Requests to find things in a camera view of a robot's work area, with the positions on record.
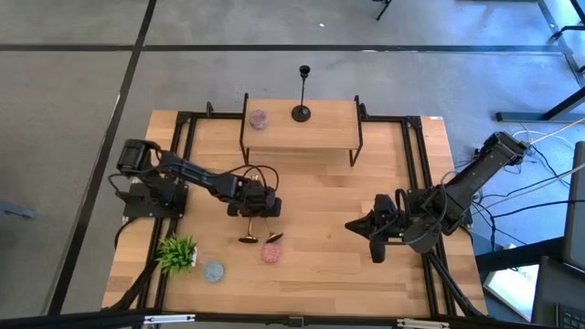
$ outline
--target black candlestick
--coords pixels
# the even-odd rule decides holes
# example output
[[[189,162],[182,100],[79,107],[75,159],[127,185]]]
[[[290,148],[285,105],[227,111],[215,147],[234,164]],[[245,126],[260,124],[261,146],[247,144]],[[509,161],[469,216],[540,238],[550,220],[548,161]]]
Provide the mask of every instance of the black candlestick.
[[[296,122],[305,122],[307,120],[309,120],[309,118],[311,118],[311,110],[309,110],[308,107],[303,105],[303,101],[304,101],[304,80],[307,79],[307,77],[309,76],[309,72],[311,71],[311,68],[309,68],[306,65],[302,65],[299,68],[299,71],[301,72],[301,78],[303,79],[303,90],[301,91],[301,105],[297,105],[294,108],[292,108],[292,118],[296,121]]]

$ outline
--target robotic arm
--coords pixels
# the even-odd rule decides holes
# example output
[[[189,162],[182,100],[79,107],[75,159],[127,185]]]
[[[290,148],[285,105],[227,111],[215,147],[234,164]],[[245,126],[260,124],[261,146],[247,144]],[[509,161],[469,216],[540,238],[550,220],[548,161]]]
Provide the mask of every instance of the robotic arm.
[[[153,152],[158,158],[157,166],[151,163]],[[276,197],[274,188],[230,172],[211,173],[161,150],[154,142],[127,140],[116,167],[121,175],[142,181],[132,184],[128,192],[116,192],[126,203],[124,215],[129,218],[182,217],[187,191],[183,181],[201,186],[219,201],[228,203],[230,216],[275,218],[281,213],[282,201]]]
[[[397,190],[398,207],[388,195],[376,195],[374,208],[346,228],[370,241],[374,262],[385,259],[386,245],[410,245],[425,253],[441,233],[451,235],[460,225],[473,195],[505,165],[519,165],[529,145],[508,133],[494,133],[476,159],[446,184],[427,190]],[[404,210],[400,208],[400,199]]]

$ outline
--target green plant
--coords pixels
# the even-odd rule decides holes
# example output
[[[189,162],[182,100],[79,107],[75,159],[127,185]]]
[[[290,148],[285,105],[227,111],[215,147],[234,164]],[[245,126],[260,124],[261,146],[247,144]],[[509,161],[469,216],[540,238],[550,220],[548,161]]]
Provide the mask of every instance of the green plant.
[[[177,238],[175,236],[164,239],[157,252],[158,260],[163,273],[171,275],[189,271],[193,261],[196,243],[193,237]]]

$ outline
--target blue ball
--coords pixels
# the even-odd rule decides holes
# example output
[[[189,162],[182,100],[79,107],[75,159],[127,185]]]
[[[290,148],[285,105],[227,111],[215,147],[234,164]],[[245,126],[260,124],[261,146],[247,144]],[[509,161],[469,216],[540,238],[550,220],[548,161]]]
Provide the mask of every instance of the blue ball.
[[[209,282],[217,282],[223,279],[223,274],[225,270],[223,265],[216,261],[211,261],[205,266],[205,270],[203,271],[203,276],[205,280]]]

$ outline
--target wooden table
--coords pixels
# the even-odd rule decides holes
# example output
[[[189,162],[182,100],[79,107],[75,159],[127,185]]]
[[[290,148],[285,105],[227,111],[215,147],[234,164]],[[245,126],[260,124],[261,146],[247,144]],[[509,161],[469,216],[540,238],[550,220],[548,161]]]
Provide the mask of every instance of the wooden table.
[[[176,111],[154,111],[146,138],[168,149],[175,118]],[[422,117],[421,121],[432,180],[436,183],[453,169],[447,134],[441,118]],[[240,120],[197,120],[191,161],[218,172],[242,165],[239,127]],[[428,316],[420,254],[408,246],[388,247],[386,261],[374,264],[367,240],[344,228],[347,221],[364,216],[372,208],[375,194],[393,196],[395,189],[409,187],[400,125],[364,122],[363,136],[360,162],[354,167],[348,165],[346,154],[335,151],[268,150],[251,155],[253,164],[271,165],[281,176],[277,195],[282,198],[282,215],[269,219],[273,230],[284,232],[280,240],[282,259],[277,264],[262,262],[261,243],[238,242],[246,231],[246,218],[228,217],[226,204],[191,186],[177,235],[192,235],[197,241],[197,266],[169,280],[164,309],[191,313]],[[413,147],[416,156],[416,144]],[[273,177],[267,174],[267,179],[273,186]],[[120,236],[104,306],[117,302],[144,267],[152,228],[152,219],[139,219]],[[253,233],[262,239],[268,236],[259,219],[255,219]],[[469,236],[457,230],[445,237],[444,243],[453,278],[475,307],[485,313]],[[204,265],[212,260],[226,267],[226,276],[219,283],[203,279]],[[152,279],[148,306],[154,305],[158,275],[156,272]],[[436,273],[434,277],[439,308],[444,313],[441,280]]]
[[[305,100],[304,105],[311,109],[307,122],[296,122],[291,116],[299,100],[246,99],[246,102],[242,126],[245,161],[250,151],[334,149],[350,150],[350,164],[356,162],[362,139],[355,101]],[[257,110],[264,111],[269,120],[268,127],[261,131],[248,124],[251,114]]]

